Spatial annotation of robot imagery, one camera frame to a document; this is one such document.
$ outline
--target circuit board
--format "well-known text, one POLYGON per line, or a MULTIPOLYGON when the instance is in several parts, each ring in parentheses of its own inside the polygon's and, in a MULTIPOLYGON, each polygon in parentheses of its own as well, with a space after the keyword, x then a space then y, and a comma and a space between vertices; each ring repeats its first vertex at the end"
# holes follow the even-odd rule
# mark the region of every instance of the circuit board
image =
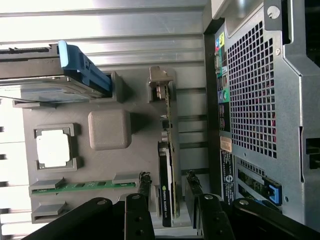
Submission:
POLYGON ((89 181, 89 182, 75 182, 75 183, 62 183, 56 188, 50 189, 37 189, 32 190, 31 194, 58 194, 63 192, 99 190, 99 189, 117 189, 117 188, 134 188, 136 183, 117 183, 113 184, 112 180, 105 181, 89 181))

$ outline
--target rear io panel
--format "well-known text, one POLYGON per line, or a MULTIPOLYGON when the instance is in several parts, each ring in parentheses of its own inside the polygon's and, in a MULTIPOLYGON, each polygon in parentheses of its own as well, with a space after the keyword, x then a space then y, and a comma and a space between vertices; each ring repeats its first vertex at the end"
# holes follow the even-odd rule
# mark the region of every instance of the rear io panel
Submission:
POLYGON ((320 2, 277 2, 232 32, 227 9, 204 31, 210 184, 228 204, 255 199, 320 231, 320 2))

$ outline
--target perforated metal panel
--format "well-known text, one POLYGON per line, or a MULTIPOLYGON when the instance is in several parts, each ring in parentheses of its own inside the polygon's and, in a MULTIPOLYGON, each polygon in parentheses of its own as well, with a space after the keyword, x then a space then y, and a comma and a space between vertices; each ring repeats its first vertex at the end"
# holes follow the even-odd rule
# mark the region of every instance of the perforated metal panel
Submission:
POLYGON ((263 22, 227 50, 232 142, 277 158, 273 39, 263 22))

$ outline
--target pcie slot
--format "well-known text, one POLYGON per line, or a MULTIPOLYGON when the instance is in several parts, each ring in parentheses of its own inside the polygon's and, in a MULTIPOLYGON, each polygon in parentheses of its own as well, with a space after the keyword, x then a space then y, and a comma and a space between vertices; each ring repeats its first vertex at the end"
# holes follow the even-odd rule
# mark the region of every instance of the pcie slot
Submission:
POLYGON ((257 181, 244 171, 238 169, 237 177, 259 195, 271 201, 276 206, 282 205, 282 186, 268 177, 262 177, 262 182, 257 181))

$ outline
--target blue drive handle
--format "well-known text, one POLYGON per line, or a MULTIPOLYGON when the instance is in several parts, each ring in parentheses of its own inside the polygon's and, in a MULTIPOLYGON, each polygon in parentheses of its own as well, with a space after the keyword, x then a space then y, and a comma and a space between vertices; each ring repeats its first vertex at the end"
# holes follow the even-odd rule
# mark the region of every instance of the blue drive handle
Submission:
POLYGON ((81 80, 87 86, 92 82, 111 92, 111 79, 100 71, 77 46, 68 45, 66 41, 60 40, 58 47, 62 69, 81 73, 81 80))

